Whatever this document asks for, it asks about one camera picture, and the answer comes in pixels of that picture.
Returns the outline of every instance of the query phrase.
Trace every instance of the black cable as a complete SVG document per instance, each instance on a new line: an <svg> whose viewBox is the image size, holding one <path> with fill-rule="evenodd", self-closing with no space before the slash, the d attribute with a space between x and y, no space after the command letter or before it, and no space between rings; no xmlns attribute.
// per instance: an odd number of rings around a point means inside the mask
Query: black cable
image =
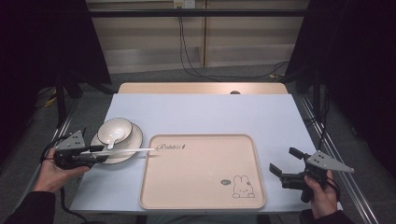
<svg viewBox="0 0 396 224"><path fill-rule="evenodd" d="M185 38L184 38L183 18L181 18L181 17L178 18L178 26L179 26L179 33L180 33L180 35L179 35L179 38L180 38L180 60L181 60L181 65L183 66L184 71L186 71L189 75L194 76L194 77L206 77L206 76L203 76L203 75L201 75L200 73L198 73L198 72L194 69L194 67L192 66L192 64L191 64L190 57L189 57L189 53L187 52L186 40L185 40ZM186 53L187 61L189 62L190 68L195 72L196 75L190 73L190 72L187 70L187 68L184 66L184 62L183 62L183 53L182 53L182 52L183 52L183 49L184 49L184 51L185 51L185 53ZM212 78L212 77L206 77L206 78L211 79L211 80L213 80L213 81L219 82L219 80L216 80L216 79L214 79L214 78Z"/></svg>
<svg viewBox="0 0 396 224"><path fill-rule="evenodd" d="M319 143L318 143L318 150L321 149L321 145L324 140L325 133L326 133L327 115L329 114L329 111L330 111L330 97L329 97L329 92L326 89L323 107L320 112L323 128L321 129L320 139L319 139Z"/></svg>
<svg viewBox="0 0 396 224"><path fill-rule="evenodd" d="M50 142L50 143L44 148L44 150L41 152L40 163L46 159L48 150L49 150L55 143L59 142L59 141L62 140L62 139L66 139L66 138L68 138L68 137L70 137L70 134L67 134L67 135L64 135L64 136L61 136L61 137L58 137L58 138L52 140L52 142Z"/></svg>
<svg viewBox="0 0 396 224"><path fill-rule="evenodd" d="M282 218L280 218L280 215L276 214L275 216L277 217L277 219L279 219L280 223L283 224L283 220Z"/></svg>
<svg viewBox="0 0 396 224"><path fill-rule="evenodd" d="M178 24L179 24L179 38L180 38L180 60L181 60L181 65L183 66L183 69L191 76L194 77L205 77L205 78L209 78L213 81L217 81L219 82L219 80L216 79L216 77L227 77L227 78L259 78L259 77L267 77L272 75L273 73L275 73L279 68L281 68L284 64L289 63L289 61L287 62L280 62L280 63L276 63L274 64L274 68L271 72L266 73L264 75L259 75L259 76L255 76L255 77L235 77L235 76L204 76L202 74L200 74L199 72L197 72L194 67L191 64L190 61L190 57L189 57L189 53L187 52L187 46L186 46L186 40L184 37L184 24L183 24L183 19L181 17L178 18ZM187 70L187 68L184 66L184 62L183 62L183 54L182 54L182 49L184 49L185 53L186 53L186 57L187 57L187 61L190 65L190 68L192 69L192 71L194 71L194 73L196 74L192 74L191 72L189 72Z"/></svg>
<svg viewBox="0 0 396 224"><path fill-rule="evenodd" d="M65 198L65 197L64 197L64 187L62 187L62 188L61 188L61 206L62 206L62 209L63 209L66 213L68 213L68 214L70 214L70 215L73 215L73 216L75 216L75 217L79 217L79 218L81 218L84 222L88 222L87 218L85 218L85 217L82 216L81 214L70 211L70 210L66 207L66 205L65 205L64 198Z"/></svg>
<svg viewBox="0 0 396 224"><path fill-rule="evenodd" d="M41 152L40 163L42 163L44 160L53 160L53 158L47 158L47 157L46 157L46 156L47 156L47 153L48 153L48 150L49 150L55 143L59 142L59 141L62 140L62 139L66 139L66 138L68 138L68 137L70 137L70 136L71 136L71 134L66 134L66 135L64 135L64 136L60 136L60 137L58 137L58 138L52 140L49 144L47 144L47 146L46 146L46 147L44 148L44 150ZM65 198L64 195L65 195L65 193L64 193L64 187L62 187L62 188L61 188L61 207L62 207L62 209L63 209L66 213L71 214L71 215L76 216L76 217L79 217L79 218L81 218L84 222L87 222L87 218L85 218L84 216L82 216L82 215L79 214L79 213L75 213L75 212L70 211L70 210L66 207L65 202L64 202L64 198Z"/></svg>
<svg viewBox="0 0 396 224"><path fill-rule="evenodd" d="M335 195L337 197L337 202L340 202L340 197L341 197L340 187L338 187L337 183L333 179L331 179L329 177L327 177L327 179L329 179L333 182L333 184L332 184L329 181L327 181L327 185L329 185L332 189L334 189Z"/></svg>
<svg viewBox="0 0 396 224"><path fill-rule="evenodd" d="M277 66L278 64L283 65L283 64L285 64L285 63L288 63L288 62L276 63L275 66ZM259 78L259 77L268 77L268 76L272 75L272 74L275 72L275 70L279 69L280 67L282 67L282 66L279 66L279 67L277 67L276 69L273 69L271 72L268 72L268 73L263 74L263 75L255 76L255 77L234 77L234 76L206 76L206 77L231 77L231 78Z"/></svg>

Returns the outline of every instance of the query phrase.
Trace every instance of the metal frame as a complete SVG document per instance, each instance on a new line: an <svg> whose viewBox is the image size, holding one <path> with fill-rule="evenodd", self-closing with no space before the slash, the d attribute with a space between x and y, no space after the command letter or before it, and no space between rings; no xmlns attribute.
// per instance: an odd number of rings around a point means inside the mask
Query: metal frame
<svg viewBox="0 0 396 224"><path fill-rule="evenodd" d="M314 119L316 116L314 114L314 107L312 106L311 102L309 101L307 96L301 97L301 102L304 106L305 111L307 112L309 118ZM324 130L324 126L321 122L315 121L313 123L315 130L317 131L318 137L321 137L322 132ZM327 152L330 156L335 158L336 160L344 163L341 155L338 153L337 148L335 147L332 139L330 138L328 133L324 133L323 137L323 144L327 149ZM361 192L361 189L358 187L358 184L355 182L352 174L350 173L339 173L341 180L343 181L346 190L348 191L353 203L355 204L356 208L358 209L359 213L361 214L361 218L363 219L364 223L366 224L374 224L378 223L378 220L375 217L375 214L367 202L366 197Z"/></svg>
<svg viewBox="0 0 396 224"><path fill-rule="evenodd" d="M122 17L304 17L305 9L91 9L87 11L37 11L42 15Z"/></svg>
<svg viewBox="0 0 396 224"><path fill-rule="evenodd" d="M57 139L57 138L59 138L61 136L64 136L66 134L67 129L69 128L69 125L71 123L72 117L75 114L75 112L76 112L76 110L78 108L78 105L79 105L79 103L81 101L80 99L81 98L77 98L77 99L73 100L72 104L70 105L70 110L68 111L68 114L67 114L67 116L64 119L64 122L62 123L62 125L60 125L55 130L55 133L53 134L51 141L53 141L53 140L55 140L55 139ZM14 210L17 209L18 206L20 206L20 204L23 201L23 199L25 198L25 196L30 191L32 191L33 186L35 185L35 182L38 179L38 174L40 173L40 169L41 169L41 164L39 164L37 166L37 168L35 169L35 173L33 174L33 177L30 179L29 184L27 185L25 191L23 192L22 196L18 200L17 205L15 206Z"/></svg>

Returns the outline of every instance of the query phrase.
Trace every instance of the wooden panel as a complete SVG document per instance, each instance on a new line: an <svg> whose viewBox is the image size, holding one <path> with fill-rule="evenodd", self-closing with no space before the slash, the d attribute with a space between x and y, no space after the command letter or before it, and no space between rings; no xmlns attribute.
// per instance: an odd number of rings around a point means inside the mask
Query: wooden panel
<svg viewBox="0 0 396 224"><path fill-rule="evenodd" d="M130 82L120 86L119 93L207 93L288 94L282 83L247 82Z"/></svg>
<svg viewBox="0 0 396 224"><path fill-rule="evenodd" d="M91 3L90 9L161 9L173 8L173 2ZM183 18L188 47L202 43L202 18ZM92 18L103 50L178 49L178 18Z"/></svg>
<svg viewBox="0 0 396 224"><path fill-rule="evenodd" d="M308 1L209 1L215 9L305 9ZM208 18L208 46L294 44L303 18Z"/></svg>

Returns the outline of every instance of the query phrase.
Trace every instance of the saucer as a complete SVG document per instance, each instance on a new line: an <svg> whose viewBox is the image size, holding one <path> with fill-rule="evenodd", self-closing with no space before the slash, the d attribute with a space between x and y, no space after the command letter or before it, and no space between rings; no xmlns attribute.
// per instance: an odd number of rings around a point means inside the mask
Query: saucer
<svg viewBox="0 0 396 224"><path fill-rule="evenodd" d="M143 133L142 130L135 125L134 123L132 123L132 132L130 134L130 136L132 137L128 137L126 138L124 141L114 144L113 149L124 149L124 148L139 148L142 146L142 142L143 142ZM108 145L103 144L99 138L98 138L98 134L95 135L95 137L92 139L91 141L91 146L104 146L105 148L103 149L103 151L111 151L112 149L107 149ZM131 156L124 156L124 155L111 155L107 158L107 160L105 162L102 162L102 164L115 164L115 163L120 163L122 161L126 161L128 159L130 159L132 156L134 155L134 153L131 153Z"/></svg>

